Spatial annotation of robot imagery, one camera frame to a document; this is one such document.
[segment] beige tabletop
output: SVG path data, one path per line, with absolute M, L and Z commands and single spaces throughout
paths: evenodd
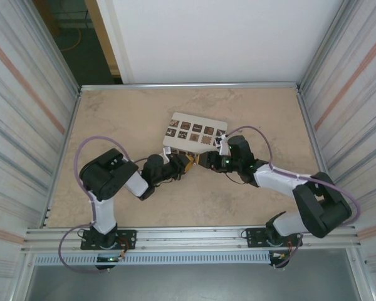
M 81 98 L 48 226 L 69 227 L 91 220 L 88 198 L 73 177 L 74 154 L 84 139 L 109 136 L 126 148 L 132 160 L 158 154 L 174 112 L 223 120 L 228 130 L 241 125 L 258 127 L 270 141 L 276 166 L 299 173 L 317 171 L 292 88 L 87 91 Z M 266 145 L 255 131 L 242 134 L 256 157 L 269 159 Z M 89 142 L 78 167 L 112 147 L 101 140 Z M 231 177 L 240 181 L 236 174 Z M 114 208 L 119 226 L 136 227 L 264 224 L 284 210 L 296 210 L 293 199 L 235 184 L 200 166 L 193 167 L 181 181 L 161 185 L 145 201 L 121 189 Z

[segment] purple cable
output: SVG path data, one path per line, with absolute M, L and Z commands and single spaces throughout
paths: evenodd
M 127 151 L 122 147 L 121 144 L 119 144 L 117 141 L 115 141 L 115 140 L 113 140 L 113 139 L 111 139 L 109 137 L 105 137 L 105 136 L 92 136 L 92 137 L 89 137 L 89 138 L 85 139 L 84 141 L 82 141 L 82 143 L 80 144 L 80 146 L 78 146 L 78 149 L 75 152 L 75 157 L 74 157 L 74 177 L 75 177 L 75 180 L 78 183 L 79 187 L 81 187 L 82 191 L 89 197 L 91 208 L 92 208 L 92 221 L 90 223 L 88 223 L 88 224 L 81 224 L 79 226 L 71 228 L 71 229 L 69 229 L 64 234 L 64 236 L 60 240 L 60 244 L 58 245 L 58 256 L 60 258 L 61 263 L 66 268 L 70 269 L 73 272 L 82 273 L 82 274 L 100 274 L 100 273 L 103 273 L 103 272 L 106 271 L 106 270 L 102 270 L 102 271 L 89 271 L 89 270 L 80 270 L 78 268 L 73 268 L 73 267 L 69 266 L 64 261 L 62 255 L 61 255 L 61 246 L 63 245 L 63 242 L 64 242 L 65 238 L 67 237 L 67 235 L 69 235 L 72 231 L 74 231 L 74 230 L 76 230 L 78 228 L 87 228 L 87 227 L 92 226 L 92 225 L 94 225 L 96 223 L 96 208 L 95 208 L 95 204 L 93 202 L 92 195 L 85 189 L 85 187 L 83 187 L 82 182 L 81 182 L 80 177 L 79 177 L 79 174 L 78 174 L 78 158 L 80 156 L 80 152 L 81 152 L 82 148 L 85 146 L 85 144 L 87 144 L 89 141 L 92 141 L 92 140 L 105 140 L 105 141 L 109 141 L 109 142 L 115 144 L 117 147 L 119 147 L 121 149 L 121 151 L 123 152 L 123 155 L 128 160 L 130 159 L 130 157 L 128 156 Z
M 290 177 L 290 178 L 293 178 L 293 179 L 296 179 L 297 176 L 295 174 L 289 174 L 287 172 L 284 172 L 284 171 L 280 171 L 278 169 L 272 169 L 273 172 L 277 173 L 277 174 L 281 174 L 282 176 L 286 176 L 286 177 Z M 332 188 L 336 191 L 338 191 L 339 193 L 342 193 L 344 195 L 346 195 L 351 201 L 352 203 L 355 205 L 356 209 L 357 209 L 357 212 L 355 213 L 355 216 L 353 217 L 353 219 L 351 219 L 350 221 L 346 221 L 345 223 L 342 223 L 342 226 L 346 226 L 348 224 L 351 224 L 353 223 L 354 221 L 358 220 L 359 219 L 359 216 L 361 214 L 361 208 L 360 208 L 360 205 L 359 203 L 355 200 L 355 198 L 350 194 L 348 193 L 347 191 L 345 191 L 344 189 L 340 188 L 340 187 L 337 187 L 336 185 L 332 185 L 330 183 L 327 183 L 325 181 L 321 181 L 321 180 L 318 180 L 318 179 L 313 179 L 312 177 L 304 177 L 304 176 L 299 176 L 298 177 L 299 180 L 304 180 L 304 181 L 309 181 L 309 182 L 314 182 L 314 183 L 317 183 L 317 184 L 320 184 L 320 185 L 323 185 L 323 186 L 326 186 L 326 187 L 329 187 L 329 188 Z
M 148 158 L 141 158 L 141 159 L 138 159 L 138 160 L 134 161 L 134 163 L 138 163 L 138 162 L 140 162 L 140 161 L 147 160 L 147 159 L 148 159 Z
M 261 130 L 257 129 L 256 127 L 253 127 L 252 125 L 244 125 L 242 127 L 238 127 L 236 128 L 235 130 L 232 130 L 230 133 L 228 133 L 226 135 L 226 137 L 229 137 L 231 134 L 235 133 L 235 132 L 238 132 L 239 130 L 242 130 L 242 129 L 253 129 L 255 131 L 257 131 L 260 136 L 262 136 L 263 140 L 265 141 L 266 145 L 268 146 L 268 150 L 269 150 L 269 156 L 270 156 L 270 159 L 269 159 L 269 167 L 270 169 L 273 170 L 273 165 L 272 165 L 272 161 L 273 161 L 273 152 L 271 151 L 271 146 L 270 146 L 270 143 L 269 143 L 269 140 L 266 138 L 266 136 L 262 133 Z

